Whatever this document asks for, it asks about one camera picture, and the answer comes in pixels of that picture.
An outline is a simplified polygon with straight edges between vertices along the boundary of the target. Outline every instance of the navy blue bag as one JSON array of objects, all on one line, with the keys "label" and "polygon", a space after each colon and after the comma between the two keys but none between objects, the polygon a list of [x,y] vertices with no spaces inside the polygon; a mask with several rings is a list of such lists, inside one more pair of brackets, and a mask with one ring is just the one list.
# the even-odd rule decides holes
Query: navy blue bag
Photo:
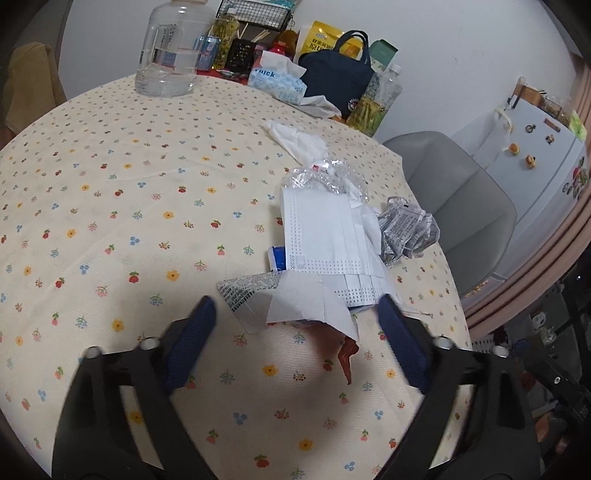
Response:
[{"label": "navy blue bag", "polygon": [[[353,37],[363,41],[360,60],[339,53],[345,42]],[[344,33],[337,40],[334,49],[305,53],[298,64],[307,69],[301,77],[302,82],[307,85],[304,96],[324,95],[340,110],[343,119],[357,106],[374,75],[369,58],[369,38],[363,31],[350,30]]]}]

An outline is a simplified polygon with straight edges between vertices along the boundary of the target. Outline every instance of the plastic bottle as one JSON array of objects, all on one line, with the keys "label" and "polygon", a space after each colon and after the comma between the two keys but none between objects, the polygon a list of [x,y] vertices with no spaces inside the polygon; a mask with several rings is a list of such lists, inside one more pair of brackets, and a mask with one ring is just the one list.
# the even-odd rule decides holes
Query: plastic bottle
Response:
[{"label": "plastic bottle", "polygon": [[240,28],[240,22],[236,19],[235,15],[236,9],[228,8],[226,14],[218,18],[213,24],[210,35],[221,40],[216,59],[213,61],[214,70],[222,70],[226,66],[226,59],[232,46],[232,40],[234,40]]},{"label": "plastic bottle", "polygon": [[398,80],[401,68],[389,66],[385,72],[375,72],[355,110],[349,115],[347,125],[373,137],[386,113],[402,92]]},{"label": "plastic bottle", "polygon": [[174,97],[193,91],[195,65],[215,18],[207,0],[172,0],[154,8],[135,75],[138,93]]}]

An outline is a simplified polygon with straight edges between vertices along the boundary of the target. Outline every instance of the large plastic water bottle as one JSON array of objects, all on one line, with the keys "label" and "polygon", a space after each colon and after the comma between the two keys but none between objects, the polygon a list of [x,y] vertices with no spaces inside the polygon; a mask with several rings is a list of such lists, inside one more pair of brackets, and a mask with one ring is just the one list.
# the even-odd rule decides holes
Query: large plastic water bottle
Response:
[{"label": "large plastic water bottle", "polygon": [[215,18],[207,0],[172,0],[154,8],[135,75],[143,95],[174,97],[193,91],[195,65]]}]

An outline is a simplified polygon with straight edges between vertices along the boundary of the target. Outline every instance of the blue gripper pad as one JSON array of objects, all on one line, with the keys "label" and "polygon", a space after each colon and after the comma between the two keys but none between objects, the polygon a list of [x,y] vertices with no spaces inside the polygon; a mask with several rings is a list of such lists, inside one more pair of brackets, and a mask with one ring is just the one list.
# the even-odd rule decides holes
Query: blue gripper pad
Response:
[{"label": "blue gripper pad", "polygon": [[191,312],[183,333],[178,337],[168,354],[167,375],[162,386],[164,391],[169,394],[175,388],[185,385],[213,327],[215,327],[216,306],[212,299],[204,298],[203,303],[197,305]]},{"label": "blue gripper pad", "polygon": [[388,296],[383,296],[378,303],[378,322],[408,384],[425,394],[431,385],[429,358],[408,330],[402,313]]}]

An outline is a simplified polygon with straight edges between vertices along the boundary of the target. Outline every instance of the cream tablecloth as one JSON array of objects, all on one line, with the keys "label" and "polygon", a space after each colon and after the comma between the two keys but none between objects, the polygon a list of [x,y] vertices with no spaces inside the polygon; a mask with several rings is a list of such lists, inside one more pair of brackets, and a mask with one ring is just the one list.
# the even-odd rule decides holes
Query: cream tablecloth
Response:
[{"label": "cream tablecloth", "polygon": [[[148,99],[133,78],[51,111],[0,154],[0,407],[47,470],[61,406],[85,348],[134,347],[185,317],[202,295],[218,324],[172,401],[221,480],[371,479],[421,396],[408,387],[375,314],[359,315],[352,385],[329,329],[276,325],[248,335],[217,293],[225,278],[268,271],[283,244],[280,179],[297,164],[260,125],[321,135],[365,175],[371,204],[412,198],[401,159],[333,121],[200,77],[195,93]],[[435,335],[468,347],[460,301],[438,245],[391,275]],[[436,463],[453,451],[461,391]],[[151,450],[125,392],[144,458]]]}]

